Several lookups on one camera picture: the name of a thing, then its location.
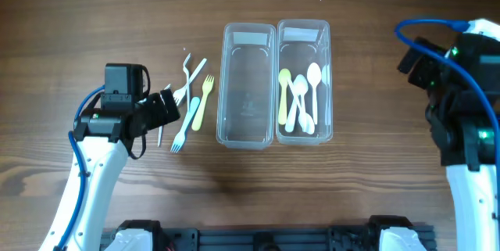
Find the fork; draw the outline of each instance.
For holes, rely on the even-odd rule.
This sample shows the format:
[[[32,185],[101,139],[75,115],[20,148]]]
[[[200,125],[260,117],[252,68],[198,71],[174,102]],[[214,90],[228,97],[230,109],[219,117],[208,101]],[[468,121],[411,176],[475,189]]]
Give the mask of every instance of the fork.
[[[203,59],[200,64],[198,64],[198,67],[196,67],[195,71],[193,72],[193,74],[189,77],[189,84],[196,78],[196,76],[198,76],[198,73],[200,73],[200,70],[203,68],[203,66],[205,65],[206,63],[206,59]],[[182,86],[182,88],[176,90],[174,93],[173,93],[173,100],[175,101],[175,104],[177,106],[180,105],[180,103],[182,102],[182,100],[184,99],[184,96],[186,95],[186,86]]]
[[[189,59],[191,58],[191,53],[186,56],[186,59],[184,60],[184,64],[182,66],[182,70],[186,73],[186,92],[187,92],[187,109],[189,108],[189,102],[191,101],[191,94],[189,93],[189,70],[186,67],[186,64],[188,64]]]
[[[203,113],[205,112],[206,98],[209,96],[209,93],[212,91],[213,80],[214,80],[214,77],[212,75],[209,75],[206,77],[205,82],[203,82],[202,103],[198,107],[198,111],[196,112],[195,119],[193,120],[193,125],[191,126],[193,131],[199,130],[200,127],[202,126]]]
[[[193,116],[195,115],[196,109],[200,105],[200,98],[194,97],[191,100],[191,106],[189,107],[188,112],[186,113],[186,117],[184,118],[184,122],[182,123],[182,127],[180,131],[175,135],[175,139],[173,140],[172,148],[170,152],[178,153],[182,146],[186,142],[186,130],[188,129],[189,123]]]

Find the wood grain tabletop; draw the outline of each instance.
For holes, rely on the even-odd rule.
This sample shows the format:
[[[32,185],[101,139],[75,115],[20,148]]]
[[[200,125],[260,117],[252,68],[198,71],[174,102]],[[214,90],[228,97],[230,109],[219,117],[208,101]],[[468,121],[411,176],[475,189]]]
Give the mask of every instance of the wood grain tabletop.
[[[184,84],[182,62],[216,77],[202,129],[170,153],[182,121],[147,136],[129,160],[105,221],[156,219],[164,227],[326,227],[395,214],[433,225],[440,250],[456,249],[455,214],[424,119],[425,93],[396,70],[407,47],[394,36],[415,17],[500,21],[500,0],[0,0],[0,246],[37,249],[70,171],[67,139],[81,100],[106,63],[140,63],[152,90]],[[330,24],[334,137],[319,146],[227,149],[216,140],[223,29],[284,19]],[[450,45],[443,27],[414,27]],[[202,94],[202,79],[193,83]],[[180,108],[181,115],[186,106]],[[140,149],[137,141],[135,151]]]

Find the white fork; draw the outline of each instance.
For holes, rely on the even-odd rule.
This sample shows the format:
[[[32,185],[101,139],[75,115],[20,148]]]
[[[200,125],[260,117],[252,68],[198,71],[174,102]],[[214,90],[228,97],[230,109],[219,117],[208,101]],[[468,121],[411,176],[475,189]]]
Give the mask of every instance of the white fork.
[[[180,131],[175,135],[175,139],[173,140],[172,148],[170,152],[178,153],[182,146],[186,142],[186,130],[188,129],[189,123],[193,119],[193,116],[200,105],[200,98],[194,97],[191,100],[191,105],[189,107],[188,112],[186,113],[186,117],[184,118],[184,122],[182,123],[182,127]]]
[[[200,70],[203,68],[203,66],[206,63],[206,59],[203,59],[200,64],[198,64],[198,67],[196,67],[195,71],[193,74],[189,77],[189,84],[198,76],[198,73],[200,73]],[[179,106],[182,100],[184,99],[184,96],[186,95],[186,85],[183,86],[182,88],[176,90],[173,93],[173,100],[175,101],[176,105]]]

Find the gray plastic container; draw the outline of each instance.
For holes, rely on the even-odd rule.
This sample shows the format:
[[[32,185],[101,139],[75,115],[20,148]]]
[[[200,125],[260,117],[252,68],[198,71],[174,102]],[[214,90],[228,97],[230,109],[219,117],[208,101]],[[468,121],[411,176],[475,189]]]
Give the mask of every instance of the gray plastic container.
[[[228,148],[264,149],[273,141],[288,145],[318,145],[333,137],[333,94],[330,28],[324,20],[281,20],[276,28],[261,23],[229,23],[224,29],[220,69],[217,141]],[[279,70],[288,68],[292,81],[306,77],[310,63],[326,66],[324,83],[317,87],[318,124],[314,134],[298,126],[291,133],[277,123]],[[305,95],[311,114],[312,92]],[[287,89],[287,111],[292,103]]]

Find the blue cable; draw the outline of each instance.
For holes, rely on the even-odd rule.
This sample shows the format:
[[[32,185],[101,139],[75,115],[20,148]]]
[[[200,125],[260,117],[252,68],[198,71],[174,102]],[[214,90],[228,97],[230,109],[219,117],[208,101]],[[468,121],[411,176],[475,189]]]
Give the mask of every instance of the blue cable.
[[[400,24],[398,24],[398,26],[396,26],[395,33],[396,36],[398,36],[398,38],[403,43],[407,44],[411,48],[414,48],[415,50],[422,52],[423,54],[428,55],[436,59],[437,61],[445,64],[446,66],[452,68],[456,73],[460,74],[460,76],[462,76],[462,78],[467,82],[467,84],[476,92],[481,104],[484,107],[484,110],[486,111],[487,117],[491,122],[491,126],[493,127],[493,134],[495,139],[495,166],[496,166],[497,191],[498,191],[500,189],[500,171],[498,170],[500,168],[500,134],[498,134],[498,118],[495,114],[495,111],[493,110],[493,107],[491,107],[490,102],[488,101],[488,98],[484,94],[483,90],[480,88],[480,86],[477,84],[474,78],[470,76],[470,74],[466,70],[464,70],[460,65],[455,63],[453,60],[445,58],[444,56],[411,41],[407,37],[403,36],[403,34],[400,31],[401,28],[405,26],[413,24],[422,24],[422,23],[444,24],[447,27],[450,27],[453,30],[458,31],[460,33],[467,30],[470,24],[462,20],[404,20]],[[497,209],[500,209],[500,197],[498,197]],[[498,231],[500,231],[500,220],[497,220],[497,222],[498,222]]]
[[[92,93],[90,93],[84,99],[84,101],[78,107],[77,115],[75,115],[75,120],[78,119],[78,117],[79,117],[79,115],[81,113],[81,110],[84,108],[84,106],[87,103],[87,101],[92,96],[94,96],[95,94],[97,94],[99,91],[102,91],[102,90],[104,90],[104,85],[102,85],[101,87],[95,89]],[[86,184],[85,178],[87,177],[87,175],[86,175],[87,170],[85,170],[84,160],[83,160],[83,158],[81,156],[80,150],[78,149],[78,145],[75,142],[75,137],[73,136],[73,132],[72,131],[68,132],[68,138],[70,139],[71,147],[73,148],[73,151],[75,152],[75,156],[77,157],[77,161],[78,161],[78,166],[80,167],[80,190],[78,191],[77,204],[75,205],[75,210],[73,211],[73,215],[71,215],[71,219],[70,219],[70,222],[68,223],[68,227],[64,231],[64,234],[62,234],[61,241],[57,245],[57,247],[60,250],[62,250],[64,248],[64,245],[66,244],[66,241],[68,241],[68,238],[69,238],[69,236],[71,234],[71,231],[73,230],[73,227],[75,225],[75,222],[77,221],[78,214],[80,213],[81,204],[83,203],[84,196],[85,196],[85,184]]]

